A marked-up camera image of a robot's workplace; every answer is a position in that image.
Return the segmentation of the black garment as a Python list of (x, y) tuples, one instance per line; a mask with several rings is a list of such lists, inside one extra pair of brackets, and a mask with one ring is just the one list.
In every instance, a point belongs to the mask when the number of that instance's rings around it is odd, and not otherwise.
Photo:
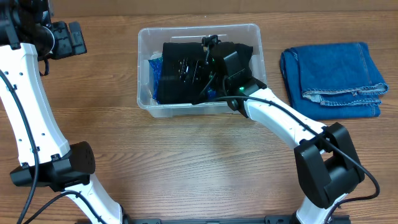
[(216, 72), (205, 60), (209, 58), (200, 43), (163, 44), (162, 71), (156, 100), (162, 105), (201, 103), (216, 80)]
[(247, 74), (253, 47), (233, 42), (221, 42), (211, 50), (214, 68), (228, 78), (241, 78)]

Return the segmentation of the blue green sequin fabric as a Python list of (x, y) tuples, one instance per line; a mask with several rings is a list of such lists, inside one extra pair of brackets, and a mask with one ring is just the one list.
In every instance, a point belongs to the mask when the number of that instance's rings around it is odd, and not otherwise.
[(177, 78), (177, 61), (167, 57), (149, 60), (154, 76), (153, 99), (162, 105), (197, 104), (216, 96), (216, 90), (213, 86), (216, 80), (215, 77), (206, 84), (187, 85), (180, 82)]

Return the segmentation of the blue denim jeans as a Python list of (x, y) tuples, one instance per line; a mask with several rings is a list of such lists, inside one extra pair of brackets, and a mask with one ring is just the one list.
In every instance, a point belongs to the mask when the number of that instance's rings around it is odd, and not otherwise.
[(291, 107), (314, 120), (378, 117), (389, 90), (364, 42), (285, 49), (280, 72)]

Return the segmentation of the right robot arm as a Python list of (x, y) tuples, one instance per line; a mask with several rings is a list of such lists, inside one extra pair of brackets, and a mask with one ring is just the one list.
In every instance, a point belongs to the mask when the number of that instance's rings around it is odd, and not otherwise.
[(327, 126), (282, 102), (253, 77), (252, 48), (222, 42), (217, 35), (176, 45), (175, 73), (184, 84), (180, 101), (198, 105), (224, 101), (244, 117), (261, 123), (294, 152), (300, 188), (305, 194), (291, 223), (341, 223), (335, 211), (366, 175), (348, 130)]

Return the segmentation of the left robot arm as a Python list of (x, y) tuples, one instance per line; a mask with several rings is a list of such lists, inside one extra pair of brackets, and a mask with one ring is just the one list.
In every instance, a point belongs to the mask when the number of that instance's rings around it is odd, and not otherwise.
[(1, 100), (16, 138), (18, 187), (49, 187), (68, 197), (92, 223), (129, 223), (122, 206), (95, 175), (83, 141), (70, 144), (59, 129), (42, 84), (39, 62), (85, 54), (77, 22), (52, 22), (50, 1), (1, 2)]

